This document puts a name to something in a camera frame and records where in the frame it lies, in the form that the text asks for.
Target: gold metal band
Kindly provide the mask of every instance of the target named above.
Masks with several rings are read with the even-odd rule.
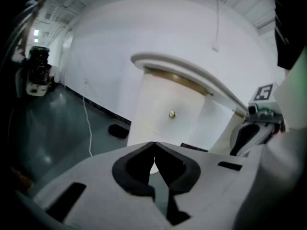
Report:
[[[174,74],[174,73],[170,73],[170,72],[163,71],[163,70],[157,70],[157,69],[153,69],[153,68],[146,68],[144,73],[151,74],[153,76],[157,76],[157,77],[160,77],[160,78],[163,78],[163,79],[167,79],[167,80],[171,80],[173,82],[179,83],[179,84],[186,86],[186,87],[188,87],[192,90],[195,90],[198,93],[203,94],[204,96],[209,94],[209,92],[204,87],[199,85],[198,83],[195,83],[195,82],[193,82],[189,79],[186,79],[186,78],[181,77],[181,76]]]
[[[238,113],[237,111],[234,111],[234,113],[235,113],[237,116],[239,116],[239,117],[241,117],[241,118],[244,118],[244,115],[243,115],[243,114]]]

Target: gold screw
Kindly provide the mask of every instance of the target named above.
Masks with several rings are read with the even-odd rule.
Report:
[[[169,117],[170,118],[175,118],[177,116],[177,114],[175,113],[175,112],[173,112],[173,111],[171,111],[170,113],[169,113]]]

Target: gray floor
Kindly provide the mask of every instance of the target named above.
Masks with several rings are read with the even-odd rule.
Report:
[[[127,139],[108,133],[111,124],[129,126],[86,104],[93,139],[92,154],[125,147]],[[31,98],[15,107],[10,147],[17,162],[34,182],[28,196],[33,197],[44,185],[89,157],[89,130],[82,100],[63,86],[43,97]],[[156,204],[166,214],[168,188],[161,175],[150,176],[156,189]]]

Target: black baseboard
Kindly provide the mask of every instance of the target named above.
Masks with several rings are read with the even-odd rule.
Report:
[[[75,90],[72,90],[70,87],[67,87],[67,86],[64,86],[68,91],[70,91],[71,93],[73,93],[75,96],[79,97],[81,100],[83,98],[83,95],[77,93]],[[127,120],[125,119],[124,117],[121,117],[113,112],[111,112],[110,110],[96,104],[95,102],[92,102],[91,100],[87,99],[87,98],[84,98],[84,101],[86,103],[88,103],[89,105],[91,105],[92,107],[96,108],[97,110],[107,114],[108,116],[112,117],[112,118],[115,118],[116,120],[126,124],[126,125],[129,125],[131,126],[131,121],[130,120]],[[197,150],[197,151],[203,151],[203,152],[208,152],[208,150],[205,150],[205,149],[201,149],[201,148],[197,148],[197,147],[194,147],[192,145],[188,145],[188,144],[185,144],[185,143],[182,143],[180,145],[181,147],[184,147],[184,148],[188,148],[188,149],[192,149],[192,150]]]
[[[70,91],[71,93],[73,93],[75,96],[79,97],[80,99],[83,98],[83,95],[77,93],[75,90],[72,90],[70,87],[67,87],[67,86],[64,86],[68,91]],[[112,117],[112,118],[115,118],[116,120],[126,124],[126,125],[131,125],[131,121],[130,120],[127,120],[125,119],[124,117],[121,117],[113,112],[111,112],[110,110],[96,104],[95,102],[92,102],[91,100],[87,99],[86,97],[84,98],[84,101],[86,103],[88,103],[89,105],[91,105],[92,107],[96,108],[97,110],[107,114],[108,116]]]

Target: white cable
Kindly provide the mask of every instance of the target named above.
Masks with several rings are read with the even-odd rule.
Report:
[[[86,110],[86,107],[85,107],[84,96],[83,96],[82,100],[83,100],[83,107],[84,107],[84,112],[85,112],[85,116],[86,116],[86,121],[87,121],[87,124],[88,124],[88,130],[90,131],[90,145],[88,147],[88,152],[90,153],[90,155],[92,157],[93,154],[91,152],[91,149],[92,149],[92,138],[93,138],[93,135],[92,135],[91,123],[90,123],[90,120],[88,119],[88,114],[87,114],[87,110]]]
[[[219,0],[216,0],[216,34],[215,34],[215,42],[212,45],[212,49],[215,50],[216,52],[219,52],[219,47],[218,47],[219,28],[220,28],[220,8],[219,8]]]

